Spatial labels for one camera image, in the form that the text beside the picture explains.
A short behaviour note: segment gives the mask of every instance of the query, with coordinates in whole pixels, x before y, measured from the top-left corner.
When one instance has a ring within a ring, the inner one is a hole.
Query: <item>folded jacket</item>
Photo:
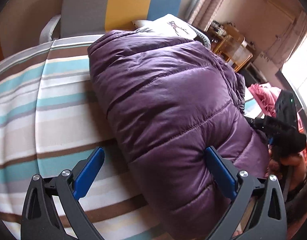
[[[88,48],[90,76],[129,168],[174,239],[207,236],[229,200],[204,149],[257,177],[268,149],[243,117],[244,79],[197,41],[111,31]]]

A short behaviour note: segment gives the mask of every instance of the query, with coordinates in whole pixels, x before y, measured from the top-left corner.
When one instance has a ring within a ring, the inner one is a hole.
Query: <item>bed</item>
[[[17,239],[32,176],[72,169],[96,146],[105,162],[79,202],[104,239],[171,239],[134,183],[92,90],[87,47],[99,37],[51,41],[0,62],[0,218]],[[246,116],[261,116],[247,88],[245,101]]]

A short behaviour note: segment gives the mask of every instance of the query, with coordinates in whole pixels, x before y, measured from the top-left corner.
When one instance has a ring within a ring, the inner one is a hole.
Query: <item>pink ruffled fabric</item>
[[[265,115],[276,117],[275,102],[281,92],[280,88],[272,87],[269,83],[266,83],[251,85],[248,90]],[[304,127],[298,113],[297,118],[299,132],[304,133]],[[304,157],[307,165],[307,147],[300,154]]]

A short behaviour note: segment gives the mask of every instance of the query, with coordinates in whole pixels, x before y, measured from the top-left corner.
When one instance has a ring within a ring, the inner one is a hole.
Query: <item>curtain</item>
[[[306,37],[307,14],[302,11],[298,19],[289,25],[281,37],[278,37],[266,54],[278,68],[282,68]]]
[[[224,0],[198,0],[190,12],[187,21],[199,29],[206,31]]]

